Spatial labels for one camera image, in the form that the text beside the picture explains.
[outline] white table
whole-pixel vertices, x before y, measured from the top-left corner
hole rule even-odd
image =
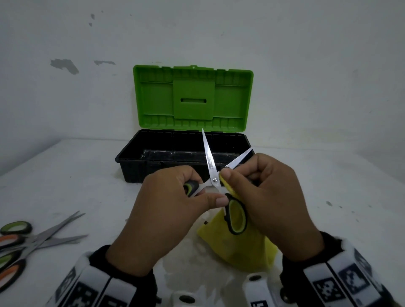
[[[76,245],[35,251],[25,272],[0,294],[1,306],[42,306],[85,251],[112,243],[125,224],[140,184],[126,183],[114,158],[125,141],[64,140],[0,177],[0,225],[27,220],[34,233],[77,210],[86,214],[58,237],[89,234]],[[292,166],[316,225],[348,238],[405,304],[405,186],[363,158],[345,152],[255,148]],[[164,304],[175,290],[188,290],[207,306],[245,306],[246,274],[220,261],[195,231],[155,267]],[[271,278],[277,280],[281,257]]]

